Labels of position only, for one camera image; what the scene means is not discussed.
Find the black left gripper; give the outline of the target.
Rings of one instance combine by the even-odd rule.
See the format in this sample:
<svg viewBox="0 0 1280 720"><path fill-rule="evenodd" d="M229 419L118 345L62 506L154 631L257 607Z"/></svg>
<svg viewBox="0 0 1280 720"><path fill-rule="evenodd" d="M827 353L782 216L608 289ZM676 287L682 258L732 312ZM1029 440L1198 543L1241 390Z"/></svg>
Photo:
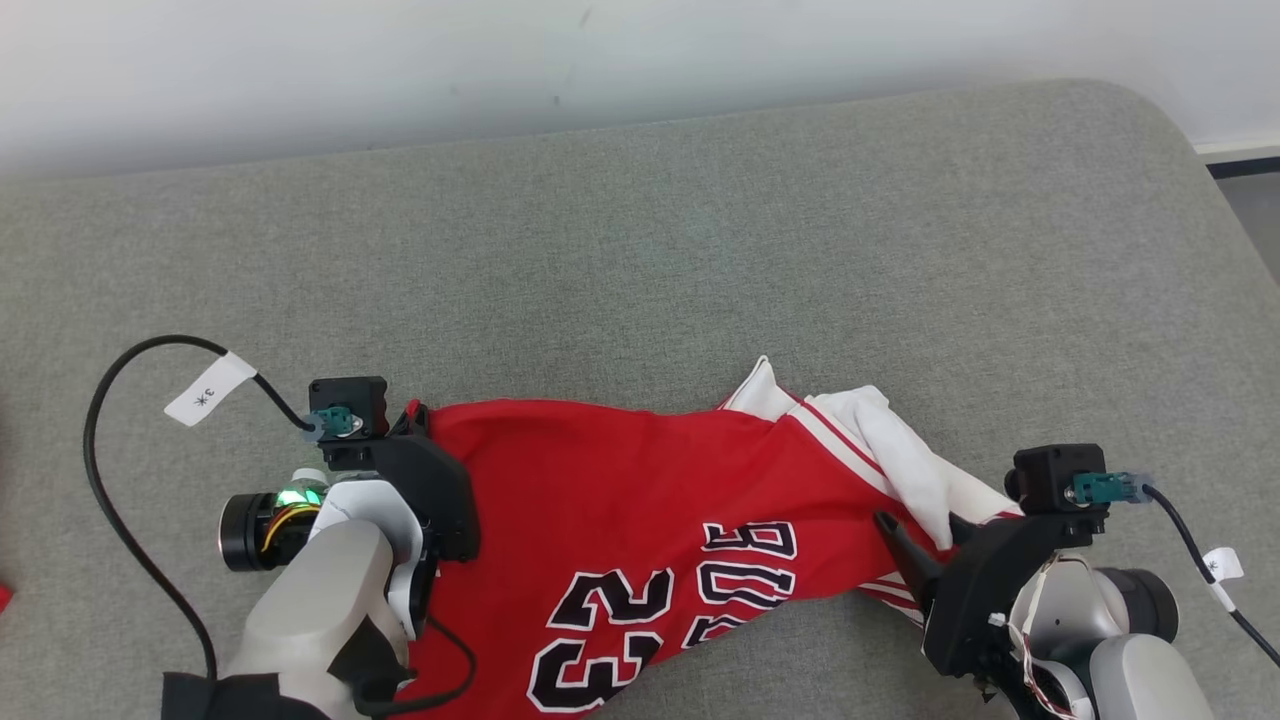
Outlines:
<svg viewBox="0 0 1280 720"><path fill-rule="evenodd" d="M470 562L479 557L483 534L470 474L430 437L425 405L404 407L372 445L372 462L431 530L442 560Z"/></svg>

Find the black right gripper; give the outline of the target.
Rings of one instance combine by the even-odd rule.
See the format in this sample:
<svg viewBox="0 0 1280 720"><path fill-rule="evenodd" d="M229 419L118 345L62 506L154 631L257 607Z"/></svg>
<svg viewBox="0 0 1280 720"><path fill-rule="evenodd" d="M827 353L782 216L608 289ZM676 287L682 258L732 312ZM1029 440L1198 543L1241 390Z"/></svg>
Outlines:
<svg viewBox="0 0 1280 720"><path fill-rule="evenodd" d="M916 538L892 512L877 511L876 529L896 573L927 609L923 653L943 676L982 674L984 656L998 643L989 615L1006 612L1015 598L1060 550L1088 547L1105 532L1110 511L1034 514L1001 518L977 527L951 512L951 550Z"/></svg>

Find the red number 23 basketball jersey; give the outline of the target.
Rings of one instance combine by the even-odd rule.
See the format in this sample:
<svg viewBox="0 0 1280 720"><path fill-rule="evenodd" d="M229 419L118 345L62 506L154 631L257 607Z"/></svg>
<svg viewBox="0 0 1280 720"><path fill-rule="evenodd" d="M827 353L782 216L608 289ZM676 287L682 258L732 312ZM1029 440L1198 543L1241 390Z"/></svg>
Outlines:
<svg viewBox="0 0 1280 720"><path fill-rule="evenodd" d="M707 411L502 398L429 430L471 475L483 546L439 570L398 698L460 696L410 720L577 720L791 601L864 591L922 624L876 515L938 560L952 518L1019 515L876 387L799 397L767 357Z"/></svg>

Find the black wall baseboard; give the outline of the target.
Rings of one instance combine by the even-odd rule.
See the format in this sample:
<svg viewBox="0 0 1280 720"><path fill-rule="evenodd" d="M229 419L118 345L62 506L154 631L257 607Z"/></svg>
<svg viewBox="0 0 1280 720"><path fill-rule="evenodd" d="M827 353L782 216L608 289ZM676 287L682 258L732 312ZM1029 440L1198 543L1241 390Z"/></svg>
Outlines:
<svg viewBox="0 0 1280 720"><path fill-rule="evenodd" d="M1206 164L1216 181L1280 173L1280 156L1249 158Z"/></svg>

